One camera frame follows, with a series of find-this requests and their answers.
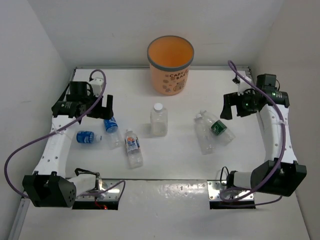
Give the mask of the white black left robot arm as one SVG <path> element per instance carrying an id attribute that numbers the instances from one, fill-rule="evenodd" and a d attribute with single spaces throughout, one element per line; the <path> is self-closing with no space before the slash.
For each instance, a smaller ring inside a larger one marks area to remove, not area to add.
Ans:
<path id="1" fill-rule="evenodd" d="M 66 179 L 66 163 L 77 127 L 78 118 L 106 119 L 113 116 L 113 97 L 103 106 L 105 81 L 71 81 L 51 108 L 51 136 L 42 157 L 31 175 L 25 175 L 22 186 L 35 207 L 70 208 L 80 195 L 103 194 L 103 182 L 98 172 L 78 170 L 75 177 Z"/>

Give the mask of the clear bottle dark blue label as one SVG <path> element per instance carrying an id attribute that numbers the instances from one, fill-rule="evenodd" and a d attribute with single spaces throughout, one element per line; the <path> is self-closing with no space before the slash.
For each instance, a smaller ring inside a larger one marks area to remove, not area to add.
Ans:
<path id="1" fill-rule="evenodd" d="M 107 143 L 111 149 L 121 146 L 121 135 L 115 117 L 103 121 L 104 129 L 107 135 Z"/>

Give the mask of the clear square bottle white cap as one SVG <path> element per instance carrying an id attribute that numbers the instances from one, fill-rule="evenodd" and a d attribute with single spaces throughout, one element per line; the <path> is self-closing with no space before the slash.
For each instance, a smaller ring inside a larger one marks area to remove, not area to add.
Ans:
<path id="1" fill-rule="evenodd" d="M 168 133 L 168 110 L 161 104 L 155 103 L 150 112 L 151 133 L 156 137 L 164 137 Z"/>

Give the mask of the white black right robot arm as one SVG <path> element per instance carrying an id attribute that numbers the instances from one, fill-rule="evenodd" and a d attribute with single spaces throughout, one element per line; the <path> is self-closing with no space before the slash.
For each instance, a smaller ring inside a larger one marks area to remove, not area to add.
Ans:
<path id="1" fill-rule="evenodd" d="M 256 85 L 252 86 L 249 77 L 236 76 L 232 80 L 236 92 L 223 96 L 220 118 L 231 120 L 231 107 L 235 106 L 237 116 L 247 117 L 256 114 L 265 149 L 263 164 L 251 172 L 231 171 L 226 179 L 226 188 L 252 190 L 257 192 L 289 197 L 307 175 L 307 168 L 298 164 L 289 131 L 289 95 L 277 87 L 274 74 L 261 74 Z"/>

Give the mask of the clear bottle green label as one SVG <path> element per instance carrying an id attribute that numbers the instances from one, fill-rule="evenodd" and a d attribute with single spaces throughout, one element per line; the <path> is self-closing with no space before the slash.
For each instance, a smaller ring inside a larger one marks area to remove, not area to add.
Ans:
<path id="1" fill-rule="evenodd" d="M 199 113 L 217 143 L 226 146 L 236 138 L 235 134 L 216 115 L 206 110 L 201 110 Z"/>

